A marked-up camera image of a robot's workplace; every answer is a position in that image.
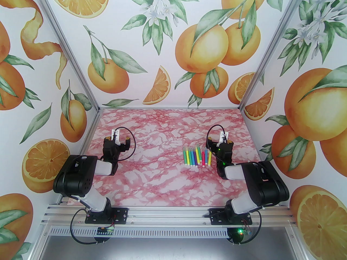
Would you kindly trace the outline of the aluminium frame post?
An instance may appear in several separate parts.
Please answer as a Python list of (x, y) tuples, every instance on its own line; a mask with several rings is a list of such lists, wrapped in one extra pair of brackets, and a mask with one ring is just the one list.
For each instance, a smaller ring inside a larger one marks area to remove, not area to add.
[(260, 78), (265, 72), (265, 69), (268, 65), (268, 62), (271, 60), (281, 38), (283, 37), (283, 34), (287, 28), (288, 23), (290, 22), (293, 12), (298, 7), (301, 0), (289, 0), (281, 18), (279, 19), (278, 25), (276, 27), (276, 30), (274, 31), (274, 34), (269, 42), (269, 45), (259, 63), (259, 66), (257, 70), (255, 71), (255, 75), (253, 79), (250, 82), (250, 85), (247, 89), (247, 91), (244, 94), (244, 97), (241, 100), (241, 103), (238, 107), (238, 109), (242, 112), (250, 99), (251, 95), (253, 94), (254, 89), (256, 88), (257, 84), (260, 81)]
[(68, 62), (70, 63), (70, 65), (73, 68), (73, 71), (76, 75), (76, 77), (78, 78), (80, 84), (82, 85), (82, 88), (85, 90), (87, 97), (89, 98), (89, 100), (91, 101), (92, 107), (95, 109), (95, 111), (97, 113), (100, 112), (100, 106), (94, 96), (94, 94), (92, 93), (92, 90), (90, 89), (84, 75), (82, 72), (82, 69), (80, 68), (79, 63), (77, 62), (77, 59), (73, 53), (73, 51), (71, 50), (71, 47), (69, 45), (69, 42), (64, 34), (64, 31), (62, 30), (59, 21), (56, 17), (56, 15), (54, 14), (48, 0), (38, 0), (38, 4), (42, 7), (42, 10), (44, 11), (44, 13), (47, 15), (48, 20), (50, 22), (51, 28), (54, 31), (54, 34), (56, 35), (59, 44), (65, 54), (65, 56), (68, 59)]

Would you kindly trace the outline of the aluminium frame rail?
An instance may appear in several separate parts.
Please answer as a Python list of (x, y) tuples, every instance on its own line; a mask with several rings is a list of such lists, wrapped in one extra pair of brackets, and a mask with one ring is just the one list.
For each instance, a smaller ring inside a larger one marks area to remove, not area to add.
[[(70, 224), (78, 205), (49, 205), (40, 222), (41, 225)], [(128, 217), (122, 227), (213, 227), (208, 207), (128, 206)], [(262, 227), (296, 226), (296, 220), (288, 207), (274, 206), (260, 210)]]

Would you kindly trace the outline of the pink marble pattern mat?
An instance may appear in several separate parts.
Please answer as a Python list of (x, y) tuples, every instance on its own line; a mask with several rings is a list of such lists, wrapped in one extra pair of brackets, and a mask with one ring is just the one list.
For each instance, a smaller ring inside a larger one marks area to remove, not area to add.
[(247, 191), (245, 181), (219, 177), (214, 157), (210, 166), (185, 165), (183, 157), (184, 147), (203, 148), (217, 124), (234, 142), (234, 163), (260, 160), (238, 109), (104, 109), (88, 154), (102, 156), (103, 139), (121, 126), (137, 147), (114, 176), (95, 176), (93, 187), (114, 206), (224, 206)]

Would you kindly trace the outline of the black round device green light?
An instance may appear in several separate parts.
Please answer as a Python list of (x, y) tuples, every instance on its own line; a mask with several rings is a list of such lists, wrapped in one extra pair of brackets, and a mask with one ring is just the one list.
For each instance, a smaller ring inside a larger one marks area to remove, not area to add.
[(227, 228), (227, 240), (231, 243), (240, 244), (244, 239), (244, 230), (242, 228)]

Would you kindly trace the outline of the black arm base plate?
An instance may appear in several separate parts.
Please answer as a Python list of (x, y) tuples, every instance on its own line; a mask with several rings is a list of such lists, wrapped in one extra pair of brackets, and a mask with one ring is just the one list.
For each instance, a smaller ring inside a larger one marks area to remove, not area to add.
[(86, 224), (121, 224), (125, 225), (128, 216), (128, 208), (111, 207), (102, 212), (91, 211), (85, 218)]
[(222, 208), (209, 208), (208, 217), (211, 225), (252, 225), (249, 213), (236, 214), (233, 210)]

